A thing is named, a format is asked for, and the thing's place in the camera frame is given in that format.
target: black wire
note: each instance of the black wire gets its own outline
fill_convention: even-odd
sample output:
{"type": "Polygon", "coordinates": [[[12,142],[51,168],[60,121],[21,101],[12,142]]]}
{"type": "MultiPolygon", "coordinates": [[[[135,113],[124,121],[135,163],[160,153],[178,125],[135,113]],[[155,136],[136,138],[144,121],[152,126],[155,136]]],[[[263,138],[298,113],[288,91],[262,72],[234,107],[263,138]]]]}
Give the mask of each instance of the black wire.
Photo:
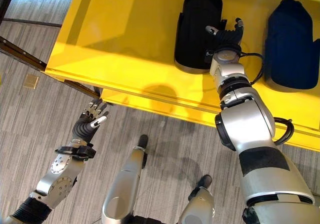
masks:
{"type": "Polygon", "coordinates": [[[262,62],[261,62],[261,69],[258,73],[258,75],[256,75],[255,79],[253,81],[250,82],[251,85],[255,84],[264,74],[264,56],[259,54],[259,53],[256,53],[256,52],[249,52],[249,53],[246,53],[246,52],[241,52],[241,58],[242,57],[248,57],[248,56],[255,56],[255,57],[259,57],[261,58],[262,62]]]}
{"type": "Polygon", "coordinates": [[[276,146],[279,146],[287,142],[292,137],[295,131],[295,126],[292,124],[292,119],[287,120],[281,117],[274,117],[273,119],[276,123],[282,123],[286,125],[286,131],[283,136],[274,142],[276,146]]]}

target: yellow tabletop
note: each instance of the yellow tabletop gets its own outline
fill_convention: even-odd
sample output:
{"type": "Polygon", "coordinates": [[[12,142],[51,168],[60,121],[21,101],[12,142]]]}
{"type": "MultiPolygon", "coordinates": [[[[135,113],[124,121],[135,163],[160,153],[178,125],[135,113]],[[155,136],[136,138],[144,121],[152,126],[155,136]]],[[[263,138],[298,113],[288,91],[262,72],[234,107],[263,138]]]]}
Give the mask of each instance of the yellow tabletop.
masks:
{"type": "MultiPolygon", "coordinates": [[[[281,0],[223,0],[223,19],[233,29],[244,21],[244,52],[263,52],[267,19],[281,0]]],[[[298,0],[320,37],[320,0],[298,0]]],[[[174,64],[179,13],[184,0],[73,0],[45,73],[104,88],[105,101],[215,126],[219,97],[209,74],[193,75],[174,64]]],[[[240,60],[251,80],[256,57],[240,60]]],[[[320,83],[311,90],[279,92],[254,85],[275,117],[293,119],[289,144],[320,151],[320,83]]],[[[276,138],[284,133],[277,126],[276,138]]]]}

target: dark blue bag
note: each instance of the dark blue bag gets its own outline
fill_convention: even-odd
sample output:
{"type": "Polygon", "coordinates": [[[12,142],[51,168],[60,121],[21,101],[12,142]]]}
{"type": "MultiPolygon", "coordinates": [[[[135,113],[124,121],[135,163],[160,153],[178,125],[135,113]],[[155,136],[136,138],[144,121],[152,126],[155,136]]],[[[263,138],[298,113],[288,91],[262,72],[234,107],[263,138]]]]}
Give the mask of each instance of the dark blue bag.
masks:
{"type": "Polygon", "coordinates": [[[311,89],[318,83],[320,39],[299,1],[282,0],[268,20],[264,77],[275,89],[311,89]]]}

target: gray carpet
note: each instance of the gray carpet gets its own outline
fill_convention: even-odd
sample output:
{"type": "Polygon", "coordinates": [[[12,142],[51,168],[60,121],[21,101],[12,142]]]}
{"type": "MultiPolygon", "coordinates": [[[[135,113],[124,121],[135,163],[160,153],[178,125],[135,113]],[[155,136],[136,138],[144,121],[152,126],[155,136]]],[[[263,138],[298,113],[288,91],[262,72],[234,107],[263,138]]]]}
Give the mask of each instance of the gray carpet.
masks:
{"type": "MultiPolygon", "coordinates": [[[[58,23],[69,3],[13,0],[7,16],[58,23]],[[25,3],[30,13],[22,15],[25,3]]],[[[56,27],[6,21],[0,26],[1,36],[45,62],[58,32],[56,27]]],[[[54,149],[70,140],[72,126],[91,98],[4,54],[0,54],[0,75],[0,210],[5,217],[36,187],[55,157],[54,149]],[[35,90],[22,87],[27,73],[40,77],[35,90]]],[[[149,146],[136,215],[176,223],[197,180],[210,174],[216,211],[213,223],[243,223],[239,161],[221,145],[216,129],[119,105],[110,106],[109,111],[108,121],[92,140],[97,155],[86,163],[68,198],[45,223],[99,220],[108,188],[141,134],[149,136],[149,146]]],[[[309,187],[320,193],[320,153],[288,145],[281,148],[309,187]]]]}

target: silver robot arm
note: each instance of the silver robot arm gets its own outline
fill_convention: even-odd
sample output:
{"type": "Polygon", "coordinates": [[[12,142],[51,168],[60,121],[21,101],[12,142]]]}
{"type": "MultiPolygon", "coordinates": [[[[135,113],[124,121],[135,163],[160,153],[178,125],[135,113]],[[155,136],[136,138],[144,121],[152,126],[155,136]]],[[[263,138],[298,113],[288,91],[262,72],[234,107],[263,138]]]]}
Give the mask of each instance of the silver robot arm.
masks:
{"type": "Polygon", "coordinates": [[[241,49],[225,45],[210,74],[220,97],[215,124],[223,145],[236,151],[247,224],[318,224],[320,209],[293,162],[277,148],[275,121],[239,63],[241,49]]]}
{"type": "Polygon", "coordinates": [[[50,212],[65,199],[84,168],[84,161],[95,156],[91,139],[101,123],[107,120],[108,112],[99,114],[107,106],[100,108],[102,100],[94,100],[84,109],[72,130],[72,140],[67,146],[55,150],[58,153],[47,174],[38,182],[36,189],[16,210],[7,217],[4,224],[41,224],[50,212]]]}

